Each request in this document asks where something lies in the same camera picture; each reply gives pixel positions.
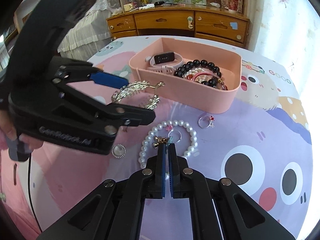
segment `black cable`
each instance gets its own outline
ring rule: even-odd
[[[38,219],[37,219],[35,210],[33,209],[32,200],[31,200],[31,193],[30,193],[30,171],[31,171],[31,153],[30,153],[30,156],[29,156],[29,165],[28,165],[28,195],[29,195],[29,201],[30,201],[30,206],[31,206],[31,210],[32,210],[33,216],[35,217],[36,222],[37,222],[37,224],[38,224],[38,227],[39,227],[39,229],[40,229],[40,232],[42,233],[42,229],[41,229],[40,224],[39,224],[39,221],[38,221]]]

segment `watch face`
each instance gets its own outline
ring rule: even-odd
[[[161,63],[167,63],[174,61],[174,53],[173,52],[166,52],[162,54],[155,55],[155,63],[161,64]]]

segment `cartoon eye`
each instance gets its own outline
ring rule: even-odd
[[[247,75],[247,78],[249,81],[251,81],[254,84],[259,84],[259,79],[257,79],[255,76]]]
[[[289,163],[283,170],[280,180],[280,195],[287,205],[293,204],[299,197],[303,185],[302,170],[299,164]]]
[[[261,187],[265,171],[260,152],[248,145],[230,150],[221,165],[221,177],[231,179],[248,195],[256,193]]]

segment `silver ring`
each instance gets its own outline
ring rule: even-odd
[[[176,142],[172,142],[172,143],[178,143],[178,142],[181,140],[181,138],[182,138],[182,135],[181,135],[181,133],[180,133],[178,130],[172,129],[172,130],[168,133],[168,138],[170,137],[170,134],[171,134],[172,132],[174,132],[174,131],[177,131],[177,132],[179,133],[180,138],[179,138],[179,140],[178,140],[178,141],[176,141]]]
[[[200,121],[202,120],[202,119],[207,119],[208,121],[209,121],[209,124],[208,124],[208,126],[205,126],[205,127],[203,127],[203,126],[201,126],[200,125]],[[203,116],[203,117],[201,117],[200,119],[199,119],[199,121],[198,121],[198,125],[202,128],[202,129],[206,129],[206,128],[208,128],[209,126],[211,126],[212,125],[212,121],[210,120],[210,118],[208,117],[208,116]]]
[[[121,159],[126,154],[125,147],[122,144],[116,144],[112,148],[112,155],[117,159]]]

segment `wooden desk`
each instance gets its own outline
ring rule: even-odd
[[[114,40],[137,35],[180,35],[241,48],[249,25],[249,19],[242,14],[205,5],[157,6],[120,14],[107,22]]]

